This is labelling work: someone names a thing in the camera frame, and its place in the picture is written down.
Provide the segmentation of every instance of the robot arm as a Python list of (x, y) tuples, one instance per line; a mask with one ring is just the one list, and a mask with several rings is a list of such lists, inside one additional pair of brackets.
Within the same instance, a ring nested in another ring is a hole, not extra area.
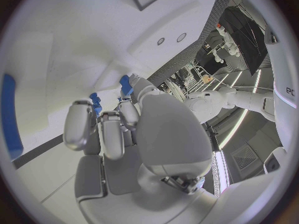
[(259, 112), (266, 119), (275, 122), (273, 93), (258, 94), (223, 87), (219, 91), (191, 93), (184, 103), (201, 123), (217, 116), (222, 108), (232, 109), (235, 106)]

